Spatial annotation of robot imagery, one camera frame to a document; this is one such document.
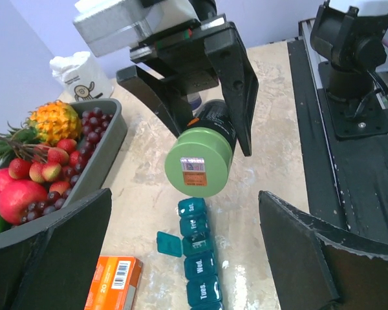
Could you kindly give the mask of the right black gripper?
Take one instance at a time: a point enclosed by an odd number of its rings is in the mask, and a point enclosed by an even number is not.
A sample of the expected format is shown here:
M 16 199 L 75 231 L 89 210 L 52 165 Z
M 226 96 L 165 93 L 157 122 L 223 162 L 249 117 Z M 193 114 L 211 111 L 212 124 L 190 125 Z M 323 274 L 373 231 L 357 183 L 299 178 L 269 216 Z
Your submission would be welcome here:
M 244 156 L 252 155 L 252 121 L 259 89 L 235 23 L 225 15 L 174 26 L 131 49 L 133 66 L 116 82 L 139 99 L 175 136 L 193 119 L 177 92 L 220 86 Z

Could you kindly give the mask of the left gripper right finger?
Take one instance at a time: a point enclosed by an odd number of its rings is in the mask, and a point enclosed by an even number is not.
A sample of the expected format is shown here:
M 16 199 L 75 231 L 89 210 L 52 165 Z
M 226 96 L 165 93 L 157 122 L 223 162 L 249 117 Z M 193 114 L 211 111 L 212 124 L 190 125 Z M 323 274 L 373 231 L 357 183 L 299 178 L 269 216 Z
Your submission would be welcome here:
M 259 193 L 264 246 L 282 309 L 388 309 L 388 245 Z

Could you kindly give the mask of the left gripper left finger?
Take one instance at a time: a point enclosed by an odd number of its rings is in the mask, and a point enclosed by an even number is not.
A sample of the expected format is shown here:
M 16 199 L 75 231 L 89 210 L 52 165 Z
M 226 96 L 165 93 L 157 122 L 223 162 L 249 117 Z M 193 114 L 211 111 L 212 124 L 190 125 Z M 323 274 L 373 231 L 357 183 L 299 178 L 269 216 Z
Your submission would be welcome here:
M 111 208 L 100 189 L 0 233 L 0 309 L 84 309 Z

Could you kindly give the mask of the green black pill bottle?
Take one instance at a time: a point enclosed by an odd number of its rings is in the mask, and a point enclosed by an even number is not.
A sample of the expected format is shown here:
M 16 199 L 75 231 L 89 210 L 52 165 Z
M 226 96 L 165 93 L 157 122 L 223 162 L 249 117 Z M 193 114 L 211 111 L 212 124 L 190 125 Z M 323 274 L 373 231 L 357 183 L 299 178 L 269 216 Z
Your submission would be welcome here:
M 228 182 L 236 142 L 227 104 L 221 99 L 206 102 L 168 152 L 167 179 L 188 196 L 218 194 Z

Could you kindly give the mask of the teal weekly pill organizer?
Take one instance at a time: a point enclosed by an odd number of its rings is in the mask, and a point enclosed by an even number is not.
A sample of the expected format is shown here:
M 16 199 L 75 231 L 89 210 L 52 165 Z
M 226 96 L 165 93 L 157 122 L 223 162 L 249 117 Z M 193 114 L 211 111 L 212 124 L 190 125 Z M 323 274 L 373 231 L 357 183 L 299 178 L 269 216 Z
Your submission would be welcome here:
M 191 309 L 224 309 L 215 242 L 203 198 L 178 202 L 180 236 L 157 232 L 157 251 L 184 258 L 186 294 Z

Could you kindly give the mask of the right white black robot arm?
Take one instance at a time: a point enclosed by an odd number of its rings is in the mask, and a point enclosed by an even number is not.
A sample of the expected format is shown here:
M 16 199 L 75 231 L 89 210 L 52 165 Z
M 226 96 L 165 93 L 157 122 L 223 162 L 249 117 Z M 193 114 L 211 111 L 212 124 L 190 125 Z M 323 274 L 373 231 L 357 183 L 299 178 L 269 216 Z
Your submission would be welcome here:
M 251 127 L 259 83 L 235 24 L 217 13 L 214 1 L 196 1 L 190 19 L 143 39 L 131 49 L 133 65 L 116 73 L 117 83 L 174 135 L 193 114 L 184 96 L 221 87 L 243 154 L 252 153 Z M 344 73 L 372 76 L 387 55 L 388 5 L 382 1 L 325 1 L 310 35 L 311 47 Z

